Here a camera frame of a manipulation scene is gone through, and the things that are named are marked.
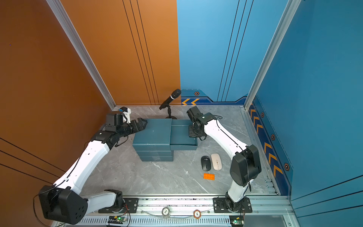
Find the teal top drawer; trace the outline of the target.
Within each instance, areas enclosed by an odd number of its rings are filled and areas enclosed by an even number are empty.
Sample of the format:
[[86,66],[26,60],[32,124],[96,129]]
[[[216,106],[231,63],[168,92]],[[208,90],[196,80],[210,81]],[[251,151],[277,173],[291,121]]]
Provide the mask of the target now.
[[173,151],[196,150],[198,147],[197,138],[189,137],[190,120],[172,120],[170,148]]

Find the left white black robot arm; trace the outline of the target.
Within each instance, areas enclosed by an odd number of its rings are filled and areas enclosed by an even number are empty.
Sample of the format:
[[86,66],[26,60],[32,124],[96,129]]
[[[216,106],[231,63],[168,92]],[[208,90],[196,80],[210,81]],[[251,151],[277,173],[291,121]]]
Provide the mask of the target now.
[[120,146],[122,137],[142,131],[147,120],[131,120],[130,109],[110,112],[106,123],[88,142],[75,163],[53,185],[45,185],[38,193],[45,219],[62,224],[78,224],[85,215],[106,209],[118,213],[126,209],[123,193],[107,189],[101,193],[82,197],[80,193],[98,163],[113,147]]

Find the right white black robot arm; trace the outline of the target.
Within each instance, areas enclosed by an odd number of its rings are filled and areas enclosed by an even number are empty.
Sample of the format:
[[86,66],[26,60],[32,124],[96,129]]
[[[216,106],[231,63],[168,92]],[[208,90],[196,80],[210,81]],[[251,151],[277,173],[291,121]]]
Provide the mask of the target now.
[[189,127],[191,137],[201,139],[210,136],[231,158],[232,184],[226,193],[226,209],[230,212],[251,213],[251,202],[246,192],[251,190],[251,183],[262,171],[259,150],[234,137],[211,113],[203,114],[198,107],[192,107],[187,115],[192,122]]

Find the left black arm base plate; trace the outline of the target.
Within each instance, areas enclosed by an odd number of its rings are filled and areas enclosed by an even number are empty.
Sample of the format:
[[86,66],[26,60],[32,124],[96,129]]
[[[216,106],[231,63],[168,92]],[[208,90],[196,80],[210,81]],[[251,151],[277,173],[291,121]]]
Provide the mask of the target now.
[[123,198],[122,205],[113,205],[112,207],[102,208],[98,213],[109,213],[109,214],[124,214],[124,213],[136,213],[139,205],[139,198]]

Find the black computer mouse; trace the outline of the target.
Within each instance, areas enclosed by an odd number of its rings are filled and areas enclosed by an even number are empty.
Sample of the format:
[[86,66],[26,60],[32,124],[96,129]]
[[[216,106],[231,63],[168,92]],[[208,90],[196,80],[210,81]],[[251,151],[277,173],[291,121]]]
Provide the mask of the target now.
[[201,167],[203,171],[210,171],[211,170],[211,160],[209,156],[201,157]]

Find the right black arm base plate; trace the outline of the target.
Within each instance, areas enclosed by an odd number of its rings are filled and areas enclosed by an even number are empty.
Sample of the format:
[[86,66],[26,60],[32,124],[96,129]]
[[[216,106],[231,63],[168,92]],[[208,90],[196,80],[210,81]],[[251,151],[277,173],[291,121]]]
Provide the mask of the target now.
[[230,198],[214,198],[213,208],[215,213],[252,213],[252,204],[248,197],[239,202],[233,202]]

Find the teal drawer cabinet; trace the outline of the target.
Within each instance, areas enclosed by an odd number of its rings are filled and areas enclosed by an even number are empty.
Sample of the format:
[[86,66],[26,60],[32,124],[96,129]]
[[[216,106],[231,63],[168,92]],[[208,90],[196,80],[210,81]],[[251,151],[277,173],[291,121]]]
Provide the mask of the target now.
[[146,128],[137,132],[133,148],[143,162],[172,162],[171,119],[147,119]]

